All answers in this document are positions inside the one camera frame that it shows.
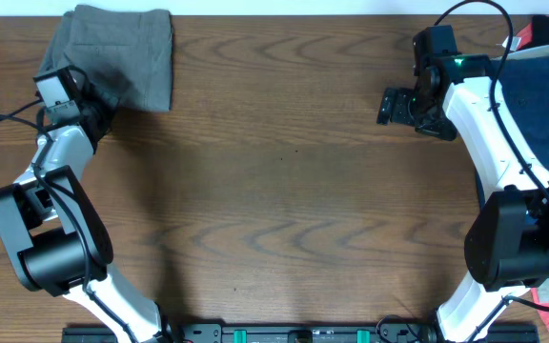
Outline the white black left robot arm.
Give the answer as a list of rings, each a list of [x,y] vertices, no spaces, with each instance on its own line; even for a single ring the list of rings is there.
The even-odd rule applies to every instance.
[[[0,238],[19,282],[84,307],[119,342],[173,341],[159,306],[114,265],[107,229],[80,184],[117,97],[89,90],[67,101],[42,98],[32,123],[36,153],[0,188]]]

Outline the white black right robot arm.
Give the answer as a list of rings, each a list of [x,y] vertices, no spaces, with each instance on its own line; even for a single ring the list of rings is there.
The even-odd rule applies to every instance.
[[[377,123],[442,140],[461,137],[484,205],[464,240],[467,273],[437,308],[426,341],[476,342],[512,302],[549,278],[549,171],[511,115],[485,55],[445,51],[416,60],[412,89],[387,89]]]

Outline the grey shorts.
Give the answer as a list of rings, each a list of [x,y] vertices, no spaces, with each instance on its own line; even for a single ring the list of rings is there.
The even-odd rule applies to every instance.
[[[138,111],[169,111],[173,99],[173,25],[167,10],[120,12],[78,5],[66,12],[38,74],[68,65],[100,91]]]

